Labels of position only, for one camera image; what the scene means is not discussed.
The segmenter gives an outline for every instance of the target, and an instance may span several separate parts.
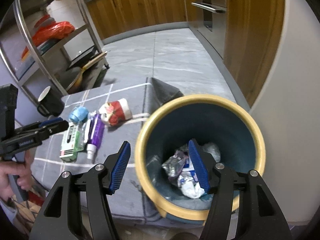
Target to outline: baseboard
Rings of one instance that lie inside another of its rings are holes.
[[[122,39],[130,38],[130,37],[145,34],[145,33],[159,32],[159,31],[172,30],[172,29],[182,29],[182,28],[188,28],[188,23],[176,22],[176,23],[158,24],[158,25],[143,27],[143,28],[139,28],[139,29],[125,32],[125,33],[120,33],[120,34],[111,36],[109,38],[102,40],[102,43],[103,45],[107,45],[115,41],[119,41]]]
[[[241,92],[239,86],[237,85],[236,81],[230,74],[229,70],[223,63],[223,59],[220,57],[218,52],[213,48],[213,46],[202,36],[202,34],[191,25],[188,26],[189,29],[193,32],[193,34],[198,38],[201,42],[202,46],[204,46],[205,50],[209,53],[210,57],[216,64],[217,68],[221,72],[222,76],[226,80],[230,90],[239,106],[241,106],[244,110],[249,112],[250,106],[248,105],[247,100],[245,99],[243,93]]]

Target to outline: gray plaid tablecloth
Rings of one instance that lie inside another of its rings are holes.
[[[169,219],[164,219],[157,212],[153,203],[143,192],[135,172],[134,148],[141,127],[148,117],[162,104],[182,96],[181,92],[154,78],[129,78],[118,83],[83,91],[63,97],[65,108],[60,115],[67,120],[76,105],[85,106],[90,112],[98,110],[105,102],[126,98],[133,118],[113,129],[105,129],[101,147],[95,164],[103,163],[108,155],[118,152],[123,141],[131,144],[131,158],[125,171],[120,189],[108,196],[108,203],[114,219],[126,220],[130,224],[153,224],[166,227],[193,227]],[[86,153],[79,153],[75,163],[60,160],[62,134],[51,136],[36,150],[31,167],[35,178],[47,189],[51,189],[60,174],[71,171],[72,174],[88,171],[91,164]],[[81,205],[85,210],[87,203],[85,193],[81,195]]]

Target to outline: yellow rim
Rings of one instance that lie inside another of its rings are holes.
[[[263,175],[266,164],[266,150],[263,136],[259,127],[244,109],[230,100],[213,95],[190,95],[177,98],[160,107],[149,117],[138,135],[134,153],[136,172],[143,190],[157,207],[176,217],[188,220],[206,220],[209,210],[198,211],[181,208],[170,203],[168,200],[162,197],[153,187],[150,181],[146,169],[145,154],[148,138],[154,127],[164,116],[182,106],[197,103],[207,103],[222,106],[236,114],[245,123],[252,135],[256,148],[256,163],[254,169],[257,170],[261,176]],[[234,211],[237,208],[239,208],[239,196],[233,199],[232,210]]]

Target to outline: hand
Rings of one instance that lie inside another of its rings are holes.
[[[0,162],[0,197],[4,201],[8,201],[8,198],[14,195],[10,184],[8,174],[19,175],[17,183],[24,190],[30,190],[33,185],[33,179],[31,176],[31,163],[32,157],[27,150],[25,154],[25,163],[18,164],[13,161]]]

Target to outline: trash can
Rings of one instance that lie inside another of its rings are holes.
[[[259,127],[237,104],[214,95],[190,95],[156,110],[142,127],[135,147],[135,167],[141,186],[162,217],[203,224],[212,196],[191,199],[172,185],[161,164],[175,149],[195,138],[200,145],[216,143],[221,163],[238,172],[263,174],[266,151]],[[239,208],[235,191],[232,210]]]

